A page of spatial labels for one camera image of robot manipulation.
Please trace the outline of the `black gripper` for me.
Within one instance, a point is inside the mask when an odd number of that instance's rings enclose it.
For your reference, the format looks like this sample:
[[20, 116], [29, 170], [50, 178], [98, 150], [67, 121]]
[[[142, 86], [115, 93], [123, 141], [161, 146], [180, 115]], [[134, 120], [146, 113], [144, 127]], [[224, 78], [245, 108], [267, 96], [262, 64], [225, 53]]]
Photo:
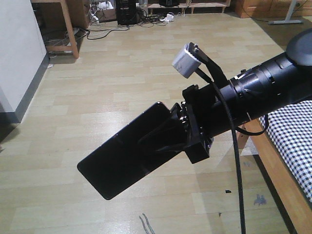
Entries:
[[144, 135], [138, 145], [146, 154], [184, 151], [192, 164], [209, 158], [213, 138], [231, 129], [230, 95], [210, 84], [182, 91], [184, 102], [168, 118]]

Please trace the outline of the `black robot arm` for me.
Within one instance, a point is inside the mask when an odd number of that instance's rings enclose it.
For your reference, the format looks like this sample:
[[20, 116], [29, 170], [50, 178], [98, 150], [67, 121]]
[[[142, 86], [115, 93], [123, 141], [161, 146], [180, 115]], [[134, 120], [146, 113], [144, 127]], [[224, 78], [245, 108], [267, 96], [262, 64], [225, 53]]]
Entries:
[[221, 68], [197, 44], [187, 43], [173, 67], [185, 78], [198, 74], [207, 85], [182, 92], [178, 112], [179, 140], [171, 151], [184, 151], [192, 163], [209, 156], [212, 139], [225, 131], [235, 134], [240, 126], [288, 104], [312, 95], [312, 31], [305, 30], [286, 51], [226, 79]]

